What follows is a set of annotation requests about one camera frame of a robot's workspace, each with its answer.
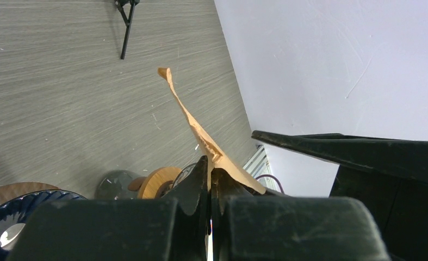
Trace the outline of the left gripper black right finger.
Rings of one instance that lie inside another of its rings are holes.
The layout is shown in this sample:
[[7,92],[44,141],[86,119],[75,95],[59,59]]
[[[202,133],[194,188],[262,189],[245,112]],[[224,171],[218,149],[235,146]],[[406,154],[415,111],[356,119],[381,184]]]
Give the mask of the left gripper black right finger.
[[253,195],[222,169],[211,196],[214,260],[390,260],[354,198]]

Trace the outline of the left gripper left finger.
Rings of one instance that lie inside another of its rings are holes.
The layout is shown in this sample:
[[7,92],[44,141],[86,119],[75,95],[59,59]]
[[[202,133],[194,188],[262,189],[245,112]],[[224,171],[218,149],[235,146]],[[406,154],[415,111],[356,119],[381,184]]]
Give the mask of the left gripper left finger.
[[159,199],[46,202],[9,260],[206,260],[208,159]]

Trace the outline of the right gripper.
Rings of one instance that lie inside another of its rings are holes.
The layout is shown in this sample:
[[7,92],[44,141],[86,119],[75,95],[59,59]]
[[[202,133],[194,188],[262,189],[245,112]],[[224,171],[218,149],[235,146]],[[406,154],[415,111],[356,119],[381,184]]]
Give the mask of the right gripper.
[[259,130],[252,138],[342,165],[330,195],[355,198],[369,209],[392,260],[428,260],[428,141]]

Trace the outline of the brown paper coffee filter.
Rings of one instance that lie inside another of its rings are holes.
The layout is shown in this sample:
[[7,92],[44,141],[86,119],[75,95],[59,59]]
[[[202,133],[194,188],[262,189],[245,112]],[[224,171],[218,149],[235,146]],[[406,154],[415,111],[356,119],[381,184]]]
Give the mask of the brown paper coffee filter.
[[172,80],[171,70],[168,67],[159,67],[158,74],[167,81],[171,93],[180,106],[183,115],[186,118],[186,121],[197,141],[197,144],[200,146],[200,149],[208,159],[207,167],[207,180],[208,180],[208,190],[212,186],[212,171],[214,169],[223,169],[225,170],[231,178],[240,184],[252,189],[253,191],[263,195],[266,192],[266,188],[262,186],[258,181],[256,181],[248,172],[243,168],[239,167],[234,163],[228,155],[217,145],[217,143],[212,139],[212,137],[202,128],[202,126],[196,121],[196,119],[191,115],[191,113],[183,105],[182,101],[176,94],[175,87]]

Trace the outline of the dark glass carafe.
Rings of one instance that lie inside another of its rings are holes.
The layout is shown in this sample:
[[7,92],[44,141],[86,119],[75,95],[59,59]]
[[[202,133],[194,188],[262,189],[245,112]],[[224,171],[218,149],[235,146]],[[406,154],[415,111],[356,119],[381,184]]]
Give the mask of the dark glass carafe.
[[141,178],[128,170],[112,170],[104,174],[99,182],[94,198],[97,200],[126,200],[137,198],[136,191],[129,190],[128,186],[136,179]]

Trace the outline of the blue ribbed dripper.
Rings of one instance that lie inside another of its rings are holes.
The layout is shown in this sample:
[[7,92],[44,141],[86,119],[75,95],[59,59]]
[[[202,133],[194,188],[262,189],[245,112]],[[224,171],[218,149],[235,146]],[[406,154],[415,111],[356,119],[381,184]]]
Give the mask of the blue ribbed dripper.
[[27,219],[41,204],[58,200],[84,200],[65,190],[43,190],[16,197],[0,205],[0,260],[6,260],[15,246]]

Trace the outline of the grey ribbed dripper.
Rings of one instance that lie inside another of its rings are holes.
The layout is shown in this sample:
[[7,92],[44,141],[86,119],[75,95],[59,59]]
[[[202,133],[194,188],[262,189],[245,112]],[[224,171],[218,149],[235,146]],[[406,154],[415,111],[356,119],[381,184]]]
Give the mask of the grey ribbed dripper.
[[178,176],[173,181],[168,181],[163,184],[162,191],[160,193],[160,196],[164,196],[167,194],[173,187],[178,186],[178,184],[183,181],[186,177],[190,175],[193,168],[196,166],[196,163],[192,163],[188,166],[186,166],[184,169],[181,170],[181,172],[178,174]]

